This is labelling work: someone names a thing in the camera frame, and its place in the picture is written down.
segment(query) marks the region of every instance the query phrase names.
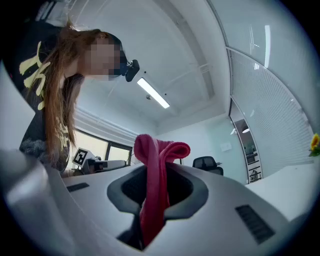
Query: desk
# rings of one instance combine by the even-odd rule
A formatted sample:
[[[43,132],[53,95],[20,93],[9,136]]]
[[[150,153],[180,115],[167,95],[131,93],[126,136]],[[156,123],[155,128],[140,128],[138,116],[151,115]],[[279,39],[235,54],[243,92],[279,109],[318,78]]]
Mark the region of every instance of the desk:
[[[291,221],[310,210],[319,192],[319,182],[320,171],[310,163],[286,166],[246,187]]]

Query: red towel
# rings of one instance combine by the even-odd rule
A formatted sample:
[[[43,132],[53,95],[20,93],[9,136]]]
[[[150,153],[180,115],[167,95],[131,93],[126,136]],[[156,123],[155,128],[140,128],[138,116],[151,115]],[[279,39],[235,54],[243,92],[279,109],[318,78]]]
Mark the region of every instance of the red towel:
[[[167,191],[166,162],[190,154],[183,142],[162,141],[148,134],[139,135],[134,142],[134,155],[147,166],[146,198],[140,213],[144,245],[147,246],[164,225],[164,211],[170,206]]]

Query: woman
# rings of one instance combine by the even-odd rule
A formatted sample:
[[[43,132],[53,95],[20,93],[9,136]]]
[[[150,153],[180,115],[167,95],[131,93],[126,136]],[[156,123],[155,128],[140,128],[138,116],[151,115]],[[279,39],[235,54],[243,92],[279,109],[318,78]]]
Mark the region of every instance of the woman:
[[[74,112],[85,77],[109,80],[127,59],[118,38],[99,29],[77,31],[68,21],[58,28],[28,22],[4,59],[15,86],[35,111],[20,150],[60,173],[75,145]]]

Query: ceiling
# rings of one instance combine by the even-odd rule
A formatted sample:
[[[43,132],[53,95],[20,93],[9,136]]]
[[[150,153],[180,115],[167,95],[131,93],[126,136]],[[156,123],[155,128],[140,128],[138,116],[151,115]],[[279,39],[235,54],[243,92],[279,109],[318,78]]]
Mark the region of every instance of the ceiling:
[[[71,1],[69,16],[78,28],[99,28],[114,34],[122,41],[128,60],[137,59],[140,65],[132,82],[122,77],[112,82],[88,80],[84,86],[101,86],[99,93],[105,94],[106,101],[117,99],[121,109],[139,113],[154,124],[156,134],[228,111],[230,73],[222,33],[207,2],[199,0],[193,6],[194,2]],[[146,98],[147,93],[137,84],[141,77],[169,103],[169,108]],[[105,102],[95,104],[105,106]]]

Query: yellow flower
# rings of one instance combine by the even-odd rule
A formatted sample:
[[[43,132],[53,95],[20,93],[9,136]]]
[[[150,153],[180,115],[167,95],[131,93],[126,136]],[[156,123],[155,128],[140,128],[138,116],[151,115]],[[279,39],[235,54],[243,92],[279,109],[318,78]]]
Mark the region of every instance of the yellow flower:
[[[315,135],[313,135],[312,141],[311,141],[311,151],[313,151],[320,142],[320,137],[319,135],[316,133]]]

